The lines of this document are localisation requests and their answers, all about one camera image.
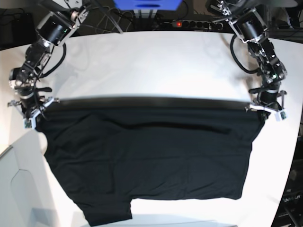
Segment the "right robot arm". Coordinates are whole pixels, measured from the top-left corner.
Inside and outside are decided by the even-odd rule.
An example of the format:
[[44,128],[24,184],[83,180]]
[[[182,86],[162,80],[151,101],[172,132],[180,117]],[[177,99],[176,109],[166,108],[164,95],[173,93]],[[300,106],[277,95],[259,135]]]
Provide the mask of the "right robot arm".
[[67,53],[65,42],[83,24],[92,6],[90,0],[77,0],[75,6],[72,5],[71,0],[66,0],[64,3],[66,7],[52,0],[40,2],[49,13],[36,27],[37,41],[27,48],[25,61],[21,67],[10,71],[9,86],[19,100],[8,102],[8,106],[14,106],[19,110],[27,128],[34,128],[36,118],[43,115],[46,108],[57,101],[56,98],[39,95],[40,91],[51,92],[50,87],[37,88],[36,86],[40,79],[49,76],[64,60],[62,57],[52,69],[44,71],[54,48],[62,47],[63,54]]

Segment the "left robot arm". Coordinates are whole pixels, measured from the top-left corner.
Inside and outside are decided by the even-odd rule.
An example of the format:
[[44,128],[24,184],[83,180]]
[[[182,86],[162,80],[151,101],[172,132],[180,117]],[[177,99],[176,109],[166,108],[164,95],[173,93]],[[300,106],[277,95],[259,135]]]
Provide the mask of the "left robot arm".
[[[246,73],[257,74],[262,79],[260,87],[249,90],[256,98],[246,109],[262,111],[265,116],[273,114],[279,122],[287,118],[284,108],[287,92],[280,90],[287,70],[268,39],[268,26],[256,9],[259,4],[258,0],[208,0],[205,6],[208,11],[217,15],[213,23],[225,21],[233,30],[230,50],[237,65]],[[249,54],[258,63],[257,69],[244,68],[236,58],[233,48],[236,38],[247,45]]]

